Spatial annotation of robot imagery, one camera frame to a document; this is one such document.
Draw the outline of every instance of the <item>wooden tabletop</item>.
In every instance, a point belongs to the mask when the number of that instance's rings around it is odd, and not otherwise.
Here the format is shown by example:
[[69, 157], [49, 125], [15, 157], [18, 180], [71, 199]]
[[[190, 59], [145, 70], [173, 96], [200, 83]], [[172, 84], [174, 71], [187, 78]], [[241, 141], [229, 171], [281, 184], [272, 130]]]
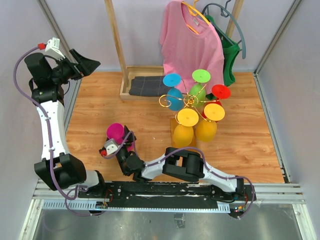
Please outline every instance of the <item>wooden tabletop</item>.
[[[225, 118], [217, 123], [212, 142], [198, 142], [206, 161], [228, 174], [246, 176], [253, 183], [283, 183], [282, 172], [270, 136], [252, 73], [236, 73], [231, 97], [222, 100]], [[106, 181], [131, 181], [116, 158], [106, 160], [99, 149], [112, 123], [127, 125], [136, 135], [139, 157], [151, 161], [171, 146], [170, 118], [175, 113], [158, 101], [126, 101], [119, 98], [121, 72], [96, 72], [82, 80], [67, 131], [70, 152], [87, 170], [98, 170]], [[155, 181], [176, 182], [161, 175]]]

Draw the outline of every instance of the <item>gray fabric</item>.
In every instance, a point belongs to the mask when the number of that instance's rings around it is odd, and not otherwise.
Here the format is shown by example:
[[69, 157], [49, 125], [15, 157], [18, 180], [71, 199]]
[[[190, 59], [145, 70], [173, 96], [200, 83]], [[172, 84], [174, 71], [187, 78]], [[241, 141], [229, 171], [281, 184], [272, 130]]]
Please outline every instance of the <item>gray fabric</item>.
[[130, 95], [159, 97], [167, 94], [170, 87], [164, 85], [164, 76], [136, 76], [132, 79]]

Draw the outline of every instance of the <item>pink object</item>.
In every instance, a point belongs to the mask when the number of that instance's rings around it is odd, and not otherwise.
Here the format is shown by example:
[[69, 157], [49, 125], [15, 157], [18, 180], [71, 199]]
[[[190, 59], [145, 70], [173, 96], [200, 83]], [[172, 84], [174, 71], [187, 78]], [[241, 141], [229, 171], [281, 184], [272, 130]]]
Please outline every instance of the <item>pink object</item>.
[[114, 139], [117, 144], [121, 144], [123, 139], [122, 137], [125, 134], [125, 128], [120, 123], [111, 124], [106, 130], [106, 136], [109, 139]]
[[[179, 74], [189, 92], [195, 84], [192, 73], [197, 69], [205, 69], [211, 75], [205, 87], [206, 94], [210, 94], [214, 85], [224, 85], [221, 40], [212, 24], [208, 25], [201, 18], [192, 16], [188, 6], [181, 2], [173, 0], [165, 8], [160, 35], [164, 74]], [[194, 33], [187, 24], [199, 34]], [[186, 93], [183, 82], [176, 88]]]

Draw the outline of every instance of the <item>wooden frame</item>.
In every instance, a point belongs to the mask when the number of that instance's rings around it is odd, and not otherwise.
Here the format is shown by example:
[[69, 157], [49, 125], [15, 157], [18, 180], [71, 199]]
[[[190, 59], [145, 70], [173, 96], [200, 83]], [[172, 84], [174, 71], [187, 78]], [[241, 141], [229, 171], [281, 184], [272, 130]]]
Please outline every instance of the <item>wooden frame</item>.
[[[122, 71], [122, 83], [119, 96], [124, 101], [132, 101], [132, 100], [148, 100], [154, 101], [158, 100], [159, 97], [147, 97], [147, 96], [133, 96], [129, 94], [129, 90], [131, 88], [131, 81], [136, 76], [162, 76], [164, 74], [164, 68], [162, 66], [127, 66], [124, 52], [121, 45], [117, 19], [115, 14], [115, 9], [112, 0], [104, 0], [106, 11], [108, 13], [113, 40], [116, 48], [116, 52], [118, 55], [121, 71]], [[241, 11], [244, 0], [235, 0], [232, 15], [237, 20], [239, 13]], [[232, 33], [235, 29], [234, 22], [230, 19], [226, 34], [231, 37]]]

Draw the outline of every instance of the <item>gray floor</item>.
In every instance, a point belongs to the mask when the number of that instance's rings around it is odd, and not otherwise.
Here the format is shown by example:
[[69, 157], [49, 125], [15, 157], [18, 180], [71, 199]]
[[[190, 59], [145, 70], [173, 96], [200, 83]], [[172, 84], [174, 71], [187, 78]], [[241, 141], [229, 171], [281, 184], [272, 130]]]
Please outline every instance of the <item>gray floor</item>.
[[173, 212], [108, 211], [78, 217], [66, 210], [44, 210], [34, 240], [302, 239], [291, 205], [254, 205], [240, 221], [226, 213], [186, 213], [184, 224], [177, 227]]

